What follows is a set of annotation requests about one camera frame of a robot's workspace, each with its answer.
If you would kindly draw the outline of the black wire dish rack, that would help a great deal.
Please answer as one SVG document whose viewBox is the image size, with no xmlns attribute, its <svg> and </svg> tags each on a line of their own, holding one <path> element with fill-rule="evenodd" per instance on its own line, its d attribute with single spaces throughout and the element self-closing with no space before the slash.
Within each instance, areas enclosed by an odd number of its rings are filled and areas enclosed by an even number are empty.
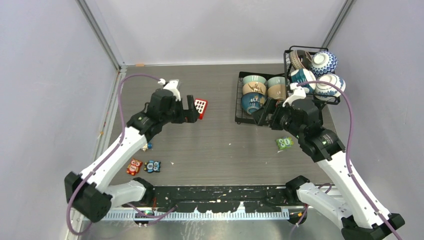
<svg viewBox="0 0 424 240">
<path fill-rule="evenodd" d="M 266 79 L 267 81 L 271 78 L 282 79 L 284 84 L 289 84 L 291 81 L 286 80 L 286 75 L 290 74 L 295 70 L 292 61 L 290 60 L 290 53 L 293 51 L 304 51 L 314 55 L 318 52 L 328 51 L 328 48 L 319 48 L 319 47 L 307 47 L 307 46 L 298 46 L 293 45 L 288 50 L 284 51 L 284 61 L 283 61 L 283 70 L 284 72 L 279 74 L 268 74 L 268 73 L 256 73 L 256 72 L 246 72 L 241 71 L 238 74 L 237 80 L 237 91 L 236 91 L 236 104 L 235 104 L 235 115 L 234 121 L 240 124 L 255 124 L 255 119 L 252 116 L 252 113 L 257 111 L 260 106 L 260 100 L 265 105 L 266 101 L 270 98 L 269 90 L 265 94 L 262 94 L 260 91 L 252 91 L 250 89 L 251 83 L 244 81 L 246 79 Z"/>
</svg>

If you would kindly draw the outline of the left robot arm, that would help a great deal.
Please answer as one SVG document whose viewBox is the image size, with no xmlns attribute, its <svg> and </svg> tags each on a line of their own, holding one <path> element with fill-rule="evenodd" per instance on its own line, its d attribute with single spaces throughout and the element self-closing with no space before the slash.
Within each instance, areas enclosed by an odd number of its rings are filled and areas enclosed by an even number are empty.
<svg viewBox="0 0 424 240">
<path fill-rule="evenodd" d="M 111 208 L 136 202 L 148 207 L 153 202 L 153 186 L 140 177 L 119 185 L 112 179 L 128 160 L 168 123 L 195 123 L 199 112 L 195 98 L 187 96 L 188 108 L 183 108 L 169 89 L 158 89 L 145 108 L 134 114 L 122 133 L 95 162 L 80 173 L 69 172 L 64 178 L 66 201 L 93 223 L 102 220 Z"/>
</svg>

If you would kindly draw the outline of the blue zigzag pattern bowl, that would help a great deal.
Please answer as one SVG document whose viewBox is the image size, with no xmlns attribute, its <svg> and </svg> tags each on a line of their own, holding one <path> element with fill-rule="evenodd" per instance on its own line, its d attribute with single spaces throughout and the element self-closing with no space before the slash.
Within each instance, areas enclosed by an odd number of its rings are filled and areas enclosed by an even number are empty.
<svg viewBox="0 0 424 240">
<path fill-rule="evenodd" d="M 326 74 L 334 74 L 339 65 L 338 57 L 330 51 L 320 51 L 313 55 L 310 71 L 319 78 Z"/>
</svg>

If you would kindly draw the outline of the white blue floral bowl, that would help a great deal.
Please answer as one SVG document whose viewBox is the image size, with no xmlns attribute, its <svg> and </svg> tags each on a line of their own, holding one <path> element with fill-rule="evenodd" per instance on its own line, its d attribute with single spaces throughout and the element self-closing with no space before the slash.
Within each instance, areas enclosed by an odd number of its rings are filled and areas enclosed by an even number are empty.
<svg viewBox="0 0 424 240">
<path fill-rule="evenodd" d="M 329 100 L 331 97 L 339 97 L 341 95 L 333 85 L 342 92 L 345 91 L 347 86 L 344 79 L 334 73 L 324 74 L 317 81 L 320 81 L 320 83 L 316 84 L 314 93 L 317 94 L 317 98 L 320 100 Z"/>
</svg>

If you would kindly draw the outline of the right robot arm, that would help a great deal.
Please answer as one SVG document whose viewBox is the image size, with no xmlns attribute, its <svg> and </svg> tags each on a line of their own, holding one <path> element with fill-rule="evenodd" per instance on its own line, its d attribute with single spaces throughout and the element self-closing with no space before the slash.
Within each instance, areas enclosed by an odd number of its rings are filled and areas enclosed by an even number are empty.
<svg viewBox="0 0 424 240">
<path fill-rule="evenodd" d="M 302 149 L 330 177 L 341 193 L 340 202 L 300 175 L 286 185 L 291 205 L 301 202 L 315 208 L 341 231 L 345 240 L 383 240 L 405 225 L 399 213 L 390 213 L 365 185 L 337 134 L 323 126 L 322 111 L 310 99 L 277 103 L 268 99 L 252 113 L 255 124 L 293 135 Z"/>
</svg>

